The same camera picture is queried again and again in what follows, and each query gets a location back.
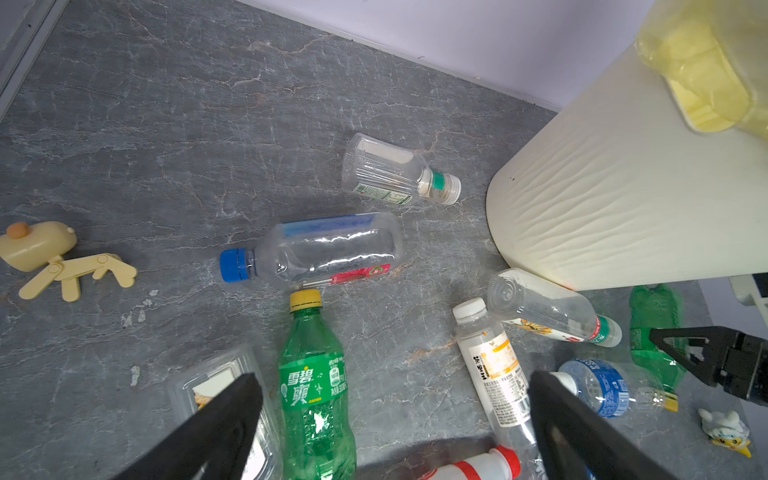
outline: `white bottle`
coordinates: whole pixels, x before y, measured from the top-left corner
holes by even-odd
[[[662,409],[677,411],[677,400],[664,393],[661,381],[634,363],[568,360],[552,375],[601,417],[622,416],[627,410],[646,417]]]
[[[427,472],[419,480],[512,480],[520,476],[520,471],[518,456],[499,446],[488,453]]]
[[[596,314],[586,297],[519,268],[491,278],[488,310],[551,339],[606,347],[621,341],[621,327]]]
[[[223,251],[219,268],[227,283],[258,277],[297,289],[383,275],[401,262],[400,225],[382,213],[280,223],[255,248]]]
[[[347,145],[341,187],[398,205],[421,199],[453,205],[462,192],[457,177],[432,170],[420,154],[363,134]]]
[[[501,320],[488,314],[482,298],[453,307],[453,316],[458,347],[496,442],[513,450],[535,445],[528,380]]]

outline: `toy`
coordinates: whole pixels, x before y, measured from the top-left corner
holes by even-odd
[[[735,450],[747,458],[752,458],[747,448],[752,441],[747,440],[750,430],[739,420],[739,414],[731,410],[727,414],[708,412],[699,409],[701,429],[712,438],[712,443]]]
[[[18,291],[18,295],[24,300],[31,300],[58,280],[61,282],[61,298],[74,302],[80,298],[79,277],[93,273],[94,279],[99,280],[108,271],[114,273],[123,288],[134,285],[136,269],[113,253],[64,260],[61,255],[77,242],[74,229],[61,222],[42,222],[31,226],[14,223],[8,227],[7,233],[0,236],[0,258],[22,272],[31,272],[48,263]]]

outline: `green soda bottle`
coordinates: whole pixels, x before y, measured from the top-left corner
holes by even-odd
[[[286,480],[353,480],[357,467],[344,352],[323,323],[322,306],[318,290],[290,296],[296,326],[280,354]]]
[[[686,369],[659,350],[648,338],[651,329],[676,329],[683,326],[683,299],[667,284],[654,288],[636,286],[629,297],[632,311],[630,348],[636,365],[650,370],[661,380],[669,398],[677,399],[675,389]],[[687,341],[676,339],[675,348],[687,356]]]

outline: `floor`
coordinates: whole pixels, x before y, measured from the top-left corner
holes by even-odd
[[[176,426],[179,372],[240,343],[276,395],[288,296],[227,285],[218,254],[282,221],[389,210],[398,272],[323,292],[346,349],[360,478],[414,479],[492,446],[450,308],[505,267],[485,222],[492,175],[553,113],[236,2],[72,2],[0,124],[0,223],[75,228],[68,258],[116,253],[111,275],[18,298],[30,273],[0,264],[3,478],[108,478]],[[397,207],[339,189],[357,131],[419,149],[461,178],[450,207]],[[689,318],[709,317],[696,283]],[[589,293],[622,326],[628,290]],[[575,354],[628,355],[509,330],[524,370]],[[756,478],[756,459],[718,449],[696,408],[738,401],[692,378],[681,412],[617,428],[680,478]]]

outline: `plastic bottle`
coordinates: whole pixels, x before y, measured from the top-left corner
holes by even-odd
[[[398,205],[421,199],[452,205],[462,192],[457,177],[432,170],[420,154],[363,134],[355,134],[347,145],[341,186]]]
[[[574,359],[552,375],[601,417],[622,416],[628,409],[651,415],[677,411],[677,400],[664,395],[659,379],[633,363]]]
[[[630,322],[630,348],[632,361],[656,375],[664,391],[676,395],[677,384],[685,377],[686,369],[659,350],[648,339],[651,329],[677,329],[683,326],[683,299],[668,285],[660,283],[654,288],[636,286],[629,296],[632,310]],[[687,341],[674,339],[674,346],[683,355],[687,354]]]
[[[290,296],[296,326],[279,365],[286,426],[283,471],[291,480],[352,480],[357,466],[344,352],[323,323],[322,305],[318,290]]]
[[[501,320],[488,314],[482,298],[453,307],[453,316],[458,347],[496,442],[513,450],[534,445],[528,380]]]
[[[402,233],[388,213],[281,223],[256,248],[225,250],[219,259],[227,283],[258,276],[284,289],[378,276],[401,262]]]
[[[520,471],[518,456],[499,446],[488,453],[427,472],[419,480],[512,480],[520,476]]]
[[[519,268],[491,278],[488,309],[507,322],[551,339],[606,347],[621,341],[619,325],[596,314],[583,295]]]

